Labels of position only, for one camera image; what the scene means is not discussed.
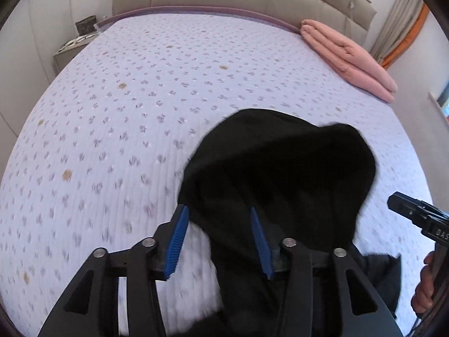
hand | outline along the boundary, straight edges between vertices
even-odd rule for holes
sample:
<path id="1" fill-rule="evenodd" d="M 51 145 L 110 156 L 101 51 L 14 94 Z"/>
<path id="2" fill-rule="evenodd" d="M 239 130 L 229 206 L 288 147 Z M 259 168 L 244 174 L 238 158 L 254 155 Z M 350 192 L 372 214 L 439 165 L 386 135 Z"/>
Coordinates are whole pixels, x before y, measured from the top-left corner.
<path id="1" fill-rule="evenodd" d="M 432 262 L 433 262 L 433 251 L 430 252 L 424 259 L 424 264 L 426 265 L 421 270 L 421 282 L 415 289 L 415 295 L 412 298 L 412 308 L 416 314 L 422 314 L 427 309 L 429 309 L 432 302 L 432 295 L 434 292 L 433 278 L 432 278 Z"/>

brown stain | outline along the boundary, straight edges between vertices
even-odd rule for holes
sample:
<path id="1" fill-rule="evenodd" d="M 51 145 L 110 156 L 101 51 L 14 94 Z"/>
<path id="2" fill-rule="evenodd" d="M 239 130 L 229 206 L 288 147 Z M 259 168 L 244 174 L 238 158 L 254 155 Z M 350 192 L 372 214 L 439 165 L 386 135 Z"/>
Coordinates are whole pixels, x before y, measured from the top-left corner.
<path id="1" fill-rule="evenodd" d="M 26 272 L 23 273 L 23 281 L 25 281 L 25 284 L 27 285 L 30 283 L 30 278 Z"/>
<path id="2" fill-rule="evenodd" d="M 65 170 L 62 174 L 62 180 L 69 182 L 72 178 L 72 171 L 71 170 Z"/>

metal rivet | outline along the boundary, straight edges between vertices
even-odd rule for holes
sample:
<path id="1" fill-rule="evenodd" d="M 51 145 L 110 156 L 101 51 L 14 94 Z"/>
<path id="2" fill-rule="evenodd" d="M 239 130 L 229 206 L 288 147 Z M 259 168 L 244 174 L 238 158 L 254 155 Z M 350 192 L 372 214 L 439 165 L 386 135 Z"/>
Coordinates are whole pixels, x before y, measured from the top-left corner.
<path id="1" fill-rule="evenodd" d="M 336 255 L 337 257 L 345 257 L 347 253 L 344 249 L 335 249 L 334 255 Z"/>
<path id="2" fill-rule="evenodd" d="M 93 251 L 93 256 L 96 258 L 101 258 L 106 254 L 106 250 L 105 249 L 96 249 L 95 251 Z"/>
<path id="3" fill-rule="evenodd" d="M 152 247 L 156 244 L 156 240 L 154 238 L 148 237 L 142 241 L 142 246 L 144 247 Z"/>
<path id="4" fill-rule="evenodd" d="M 296 246 L 296 240 L 294 240 L 293 238 L 284 238 L 282 240 L 282 244 L 286 247 L 294 247 Z"/>

pink folded blanket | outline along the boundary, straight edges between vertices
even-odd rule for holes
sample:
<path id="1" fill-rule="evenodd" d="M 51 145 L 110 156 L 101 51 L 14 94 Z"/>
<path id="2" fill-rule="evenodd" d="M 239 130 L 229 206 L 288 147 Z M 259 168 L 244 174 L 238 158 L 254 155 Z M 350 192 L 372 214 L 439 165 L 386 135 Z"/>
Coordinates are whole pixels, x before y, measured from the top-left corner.
<path id="1" fill-rule="evenodd" d="M 302 22 L 301 35 L 344 80 L 388 103 L 394 100 L 396 83 L 357 43 L 315 20 Z"/>

bedspread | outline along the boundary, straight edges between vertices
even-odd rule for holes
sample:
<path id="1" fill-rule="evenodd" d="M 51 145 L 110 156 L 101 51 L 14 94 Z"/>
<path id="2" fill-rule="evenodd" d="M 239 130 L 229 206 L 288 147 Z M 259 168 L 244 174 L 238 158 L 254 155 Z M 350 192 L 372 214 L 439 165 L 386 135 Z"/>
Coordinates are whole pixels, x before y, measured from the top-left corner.
<path id="1" fill-rule="evenodd" d="M 357 128 L 377 162 L 355 243 L 402 254 L 397 311 L 406 331 L 432 242 L 387 209 L 401 191 L 430 201 L 415 151 L 392 109 L 351 86 L 299 35 L 220 15 L 155 14 L 116 22 L 61 72 L 30 114 L 0 187 L 0 292 L 12 321 L 36 336 L 97 247 L 130 248 L 176 207 L 183 167 L 201 138 L 239 109 Z M 205 234 L 190 225 L 177 272 L 158 283 L 168 333 L 219 308 Z M 120 323 L 126 330 L 123 285 Z"/>

